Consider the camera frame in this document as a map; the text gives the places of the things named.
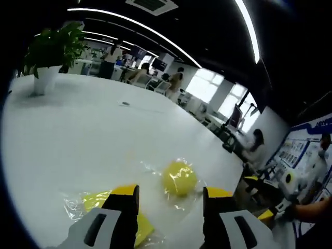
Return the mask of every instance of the ceiling light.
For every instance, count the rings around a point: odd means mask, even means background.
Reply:
[[[244,3],[242,2],[242,0],[235,0],[235,2],[238,5],[238,7],[239,7],[239,9],[242,13],[245,24],[247,25],[249,35],[250,35],[250,39],[251,39],[251,43],[252,43],[253,50],[254,50],[255,62],[258,63],[258,61],[259,61],[259,49],[258,49],[257,37],[256,37],[256,34],[255,34],[253,23],[252,23],[251,18],[249,16],[248,10],[247,10],[246,6],[244,5]]]
[[[109,36],[109,35],[103,35],[103,34],[99,34],[99,33],[95,33],[95,32],[83,31],[83,33],[92,34],[92,35],[101,35],[101,36],[105,36],[105,37],[108,37],[108,38],[111,38],[111,39],[114,39],[114,40],[118,39],[118,38],[115,38],[115,37],[112,37],[112,36]]]
[[[127,43],[127,44],[129,44],[129,45],[131,45],[131,46],[134,46],[135,44],[133,44],[133,43],[130,43],[130,42],[128,42],[128,41],[123,41],[124,43]]]
[[[114,43],[109,43],[108,41],[104,41],[104,40],[98,40],[98,39],[93,39],[93,38],[88,38],[88,37],[84,37],[84,39],[93,40],[93,41],[99,42],[99,43],[107,43],[107,44],[110,44],[110,45],[114,45]],[[120,46],[120,48],[123,48],[123,49],[126,49],[126,50],[131,50],[130,48],[126,48],[124,46]]]
[[[163,36],[162,34],[158,33],[157,31],[151,29],[150,27],[140,23],[140,22],[137,22],[133,19],[130,19],[128,17],[125,17],[125,16],[122,16],[122,15],[119,15],[119,14],[116,14],[116,13],[113,13],[113,12],[109,12],[109,11],[106,11],[106,10],[100,10],[100,9],[90,9],[90,8],[71,8],[71,9],[68,9],[68,11],[91,11],[91,12],[99,12],[99,13],[104,13],[104,14],[108,14],[108,15],[111,15],[111,16],[115,16],[115,17],[120,17],[122,19],[125,19],[127,21],[130,21],[132,23],[135,23],[151,32],[153,32],[154,34],[158,35],[160,38],[164,39],[165,41],[167,41],[168,43],[172,44],[175,48],[177,48],[179,51],[181,51],[184,55],[186,55],[189,59],[192,60],[192,62],[194,64],[196,64],[199,68],[202,68],[202,66],[200,64],[198,64],[197,61],[195,61],[189,54],[187,54],[182,48],[180,48],[177,44],[173,43],[171,40],[169,40],[168,38],[166,38],[165,36]]]
[[[158,55],[156,55],[155,53],[152,53],[152,52],[150,52],[150,51],[147,51],[148,53],[150,53],[150,54],[152,54],[154,57],[159,57]]]

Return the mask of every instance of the display board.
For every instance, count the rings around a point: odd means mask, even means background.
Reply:
[[[283,166],[284,169],[292,167],[303,172],[311,156],[317,155],[318,150],[320,150],[320,139],[325,132],[332,134],[332,114],[292,127],[267,164],[273,160]],[[313,202],[328,198],[332,191],[332,145],[327,150],[326,161],[327,172],[323,188],[317,193]],[[274,172],[270,173],[271,177],[280,178]],[[313,226],[314,224],[311,223],[293,222],[294,233],[297,238]]]

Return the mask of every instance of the computer monitor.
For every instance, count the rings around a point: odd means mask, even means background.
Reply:
[[[241,118],[242,118],[242,111],[240,110],[238,105],[235,105],[235,107],[233,109],[233,113],[229,118],[228,125],[237,130],[239,127]]]

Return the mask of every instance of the person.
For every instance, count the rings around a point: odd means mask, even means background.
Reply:
[[[244,175],[250,176],[257,173],[265,157],[264,136],[260,129],[254,130],[254,143],[242,151],[242,156],[247,160],[244,165]]]
[[[117,41],[112,47],[109,47],[106,51],[105,59],[100,65],[99,78],[111,79],[114,65],[119,57],[122,56],[122,49],[120,48],[121,42]]]
[[[332,222],[332,197],[309,205],[292,205],[285,210],[284,218],[315,223],[296,240],[296,249],[321,248],[319,243],[326,243],[330,236],[328,228]]]
[[[308,160],[304,175],[307,179],[307,187],[301,192],[299,201],[302,204],[308,204],[312,201],[316,193],[322,188],[323,181],[327,172],[326,157],[327,149],[331,144],[329,133],[323,133],[320,141],[318,153],[314,153]]]
[[[181,82],[183,80],[183,72],[184,72],[184,68],[183,67],[179,67],[177,69],[177,73],[173,74],[170,78],[170,84],[171,86],[169,87],[169,89],[166,92],[166,96],[168,98],[171,98],[173,94],[175,94],[178,89],[181,86]]]
[[[136,82],[141,75],[149,74],[150,64],[145,62],[142,64],[141,69],[136,69],[134,72],[127,73],[125,76],[126,82],[132,84]]]

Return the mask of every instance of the air conditioning vent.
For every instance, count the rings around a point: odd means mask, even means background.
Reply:
[[[170,0],[126,0],[126,3],[145,10],[154,16],[161,15],[178,7]]]

